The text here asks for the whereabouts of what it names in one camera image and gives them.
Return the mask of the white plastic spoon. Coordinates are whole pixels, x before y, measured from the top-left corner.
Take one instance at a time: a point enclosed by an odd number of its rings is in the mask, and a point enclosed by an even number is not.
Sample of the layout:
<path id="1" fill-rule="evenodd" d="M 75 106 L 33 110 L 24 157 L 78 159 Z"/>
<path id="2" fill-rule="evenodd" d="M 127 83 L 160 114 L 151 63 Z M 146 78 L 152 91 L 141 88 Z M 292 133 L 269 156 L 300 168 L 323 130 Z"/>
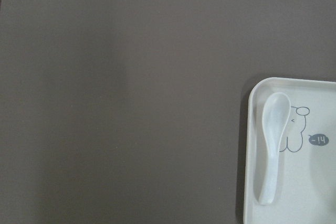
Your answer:
<path id="1" fill-rule="evenodd" d="M 266 144 L 266 169 L 259 203 L 270 205 L 274 201 L 279 169 L 280 143 L 291 109 L 289 97 L 277 92 L 270 95 L 263 107 L 261 125 Z"/>

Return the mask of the cream serving tray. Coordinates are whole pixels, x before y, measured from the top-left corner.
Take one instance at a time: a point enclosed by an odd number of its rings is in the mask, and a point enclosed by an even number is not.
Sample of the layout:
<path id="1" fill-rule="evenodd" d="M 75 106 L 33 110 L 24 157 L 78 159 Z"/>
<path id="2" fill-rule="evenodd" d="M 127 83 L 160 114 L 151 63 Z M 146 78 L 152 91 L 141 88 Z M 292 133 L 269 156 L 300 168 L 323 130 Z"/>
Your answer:
<path id="1" fill-rule="evenodd" d="M 267 168 L 262 111 L 284 93 L 291 112 L 278 169 Z M 271 77 L 248 99 L 244 223 L 335 223 L 335 83 Z"/>

